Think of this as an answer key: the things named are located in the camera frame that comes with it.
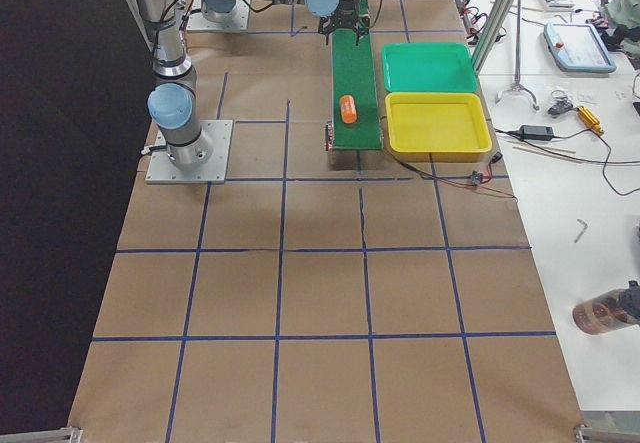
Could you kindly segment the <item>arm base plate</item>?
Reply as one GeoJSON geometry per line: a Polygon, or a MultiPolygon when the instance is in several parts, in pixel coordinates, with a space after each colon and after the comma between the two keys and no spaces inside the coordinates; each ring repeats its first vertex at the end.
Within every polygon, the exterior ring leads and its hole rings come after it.
{"type": "Polygon", "coordinates": [[[193,0],[186,23],[191,33],[242,33],[248,29],[249,8],[241,0],[193,0]]]}
{"type": "Polygon", "coordinates": [[[234,122],[232,120],[201,120],[199,138],[189,146],[178,147],[166,143],[157,132],[145,177],[148,184],[224,184],[234,122]]]}

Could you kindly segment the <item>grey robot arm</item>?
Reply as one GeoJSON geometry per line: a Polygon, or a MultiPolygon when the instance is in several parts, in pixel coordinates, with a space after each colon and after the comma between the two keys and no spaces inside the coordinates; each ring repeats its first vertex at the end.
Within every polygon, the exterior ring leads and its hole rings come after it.
{"type": "MultiPolygon", "coordinates": [[[[147,106],[160,142],[149,148],[146,180],[152,184],[222,183],[226,179],[233,123],[201,120],[196,114],[197,73],[181,37],[180,0],[128,0],[145,36],[156,87],[147,106]]],[[[272,5],[302,4],[320,20],[319,32],[353,31],[363,39],[370,19],[361,0],[262,0],[272,5]]],[[[237,0],[201,0],[206,16],[231,13],[237,0]]]]}

